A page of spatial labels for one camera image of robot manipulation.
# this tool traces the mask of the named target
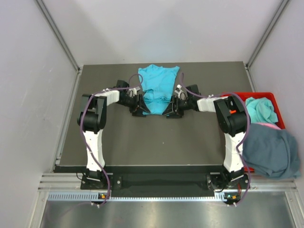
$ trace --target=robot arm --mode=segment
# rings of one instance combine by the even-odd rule
[[[102,151],[102,133],[106,123],[107,106],[113,103],[127,106],[129,107],[129,110],[133,116],[145,117],[145,115],[143,115],[143,112],[150,113],[149,109],[143,101],[143,96],[137,95],[137,92],[140,90],[140,88],[137,87],[129,90],[119,89],[126,87],[129,87],[129,84],[127,82],[118,80],[116,86],[114,89],[111,89],[111,91],[104,90],[103,93],[94,95],[94,98],[92,99],[84,117],[83,131],[85,141],[91,148],[94,157],[102,167],[105,166],[105,160]],[[80,107],[81,111],[77,119],[78,125],[80,125],[80,120],[83,116],[85,106],[88,103],[90,97],[91,95],[82,95]],[[100,180],[102,175],[101,169],[93,160],[89,149],[87,148],[86,150],[86,168],[88,170],[87,177],[94,180]]]
[[[187,87],[188,90],[199,94],[197,85]],[[214,112],[217,115],[218,124],[225,134],[226,155],[224,160],[223,179],[226,183],[235,181],[244,176],[244,165],[240,155],[243,145],[236,147],[244,138],[247,126],[247,117],[241,102],[234,96],[198,98],[190,93],[188,97],[182,97],[181,86],[175,89],[177,96],[172,96],[171,102],[163,112],[167,118],[182,118],[185,110],[198,112]]]

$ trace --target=teal cloth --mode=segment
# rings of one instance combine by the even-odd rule
[[[271,123],[278,122],[275,108],[272,102],[266,97],[246,99],[246,107],[252,123]]]
[[[143,100],[151,114],[162,115],[168,107],[179,69],[178,66],[164,68],[154,64],[138,69],[138,73],[143,77],[142,90],[145,92]]]
[[[243,157],[255,173],[268,178],[279,180],[301,176],[298,144],[286,130],[251,124],[243,144]]]

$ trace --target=stainless steel surface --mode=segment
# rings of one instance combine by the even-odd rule
[[[70,60],[71,64],[73,65],[73,67],[75,68],[75,70],[79,70],[79,66],[76,62],[76,60],[74,59],[71,51],[69,50],[65,40],[63,39],[59,29],[57,28],[52,16],[50,15],[46,5],[44,4],[43,0],[34,0],[37,4],[37,6],[39,7],[39,9],[41,10],[42,14],[44,15],[46,21],[48,22],[50,28],[52,29],[52,31],[54,32],[55,37],[57,38],[58,42],[60,43],[61,47],[63,48],[64,52],[66,53],[68,59]]]
[[[149,64],[84,66],[66,134],[60,165],[86,165],[86,149],[76,123],[80,97],[128,80],[138,68]],[[162,63],[179,66],[185,84],[197,84],[202,94],[251,91],[242,62]],[[138,78],[132,85],[139,83]],[[108,107],[103,132],[103,154],[107,165],[213,165],[224,161],[225,144],[214,113],[186,112],[182,119],[164,116],[133,117],[128,108]]]
[[[271,31],[273,30],[273,28],[275,27],[277,21],[280,19],[280,16],[282,15],[283,11],[285,10],[286,6],[288,5],[290,0],[282,0],[279,7],[277,8],[274,16],[272,17],[269,25],[267,26],[265,32],[263,33],[259,43],[257,44],[254,52],[252,53],[249,61],[248,61],[248,68],[251,68],[253,62],[255,61],[258,53],[260,52],[260,50],[262,49],[263,45],[265,44],[267,38],[269,37]]]
[[[294,223],[297,228],[304,227],[304,206],[299,192],[286,192],[286,198],[289,204]]]
[[[292,228],[295,223],[285,193],[249,193],[243,203],[109,202],[100,209],[77,202],[47,202],[41,228]]]

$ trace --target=white panel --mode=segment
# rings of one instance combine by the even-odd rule
[[[249,60],[281,0],[44,0],[78,64]]]
[[[304,161],[304,1],[292,0],[252,66],[259,91],[275,94],[287,130]],[[304,178],[297,180],[304,200]]]
[[[0,227],[25,227],[75,70],[34,1],[0,7]]]

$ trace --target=purple cable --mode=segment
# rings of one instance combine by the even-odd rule
[[[180,74],[180,85],[181,85],[182,87],[184,87],[188,93],[190,93],[190,94],[192,94],[192,95],[194,95],[194,96],[197,96],[197,97],[199,97],[199,98],[208,98],[208,96],[199,95],[199,94],[196,94],[196,93],[191,92],[190,90],[188,90],[188,89],[186,88],[186,86],[184,85],[184,82],[183,82],[183,81],[184,81],[184,73],[182,72],[182,73]],[[242,160],[243,165],[247,168],[247,171],[248,171],[248,185],[247,185],[246,190],[245,190],[245,192],[244,192],[244,194],[243,194],[243,197],[239,200],[239,202],[236,203],[236,205],[238,205],[238,204],[240,204],[240,203],[243,201],[244,197],[247,195],[248,190],[249,190],[249,187],[250,187],[250,183],[251,183],[251,173],[250,173],[250,169],[249,169],[248,165],[246,164],[246,162],[245,162],[243,156],[241,155],[241,151],[239,151],[240,145],[242,145],[242,143],[245,141],[245,139],[246,139],[247,136],[248,136],[249,128],[250,128],[250,118],[249,118],[249,113],[248,113],[248,110],[247,110],[247,108],[246,108],[246,105],[245,105],[244,101],[243,101],[243,100],[239,97],[239,95],[237,95],[236,93],[226,92],[226,93],[221,93],[221,94],[218,94],[218,95],[214,95],[214,96],[212,96],[212,97],[221,97],[221,96],[223,96],[223,95],[233,95],[233,96],[235,96],[235,97],[241,102],[241,104],[243,105],[244,110],[245,110],[245,114],[246,114],[246,118],[247,118],[246,132],[245,132],[244,138],[243,138],[243,139],[239,142],[239,144],[237,145],[237,152],[238,152],[238,154],[239,154],[239,156],[240,156],[240,158],[241,158],[241,160]]]
[[[110,197],[110,186],[111,186],[111,184],[110,184],[110,180],[109,180],[108,174],[106,173],[106,171],[104,170],[104,168],[101,166],[101,164],[97,161],[97,159],[95,158],[95,156],[94,156],[93,153],[92,153],[92,149],[90,148],[90,146],[89,146],[89,145],[87,144],[87,142],[86,142],[86,138],[85,138],[84,131],[83,131],[84,118],[85,118],[86,112],[87,112],[87,110],[88,110],[88,108],[89,108],[89,105],[90,105],[92,99],[94,98],[94,96],[95,96],[96,94],[101,94],[101,93],[105,93],[105,92],[107,92],[107,91],[113,91],[113,90],[133,89],[133,88],[136,88],[136,87],[140,86],[140,85],[143,83],[143,76],[141,76],[140,74],[134,74],[134,75],[132,75],[132,76],[129,78],[129,84],[130,84],[131,79],[132,79],[134,76],[139,76],[139,77],[142,79],[142,81],[140,82],[139,85],[136,85],[136,86],[133,86],[133,87],[125,87],[125,88],[112,88],[112,89],[102,90],[102,91],[93,93],[93,94],[90,96],[90,98],[89,98],[89,100],[88,100],[88,102],[87,102],[87,104],[86,104],[86,106],[85,106],[84,112],[83,112],[82,117],[81,117],[81,120],[80,120],[80,135],[81,135],[83,141],[85,142],[85,145],[86,145],[87,149],[91,152],[91,156],[92,156],[93,160],[96,162],[96,164],[101,168],[102,172],[104,173],[105,178],[106,178],[106,181],[107,181],[107,184],[108,184],[108,190],[107,190],[106,198],[105,198],[105,200],[102,202],[102,204],[100,204],[100,206],[104,205],[104,204],[106,203],[106,201],[109,199],[109,197]]]

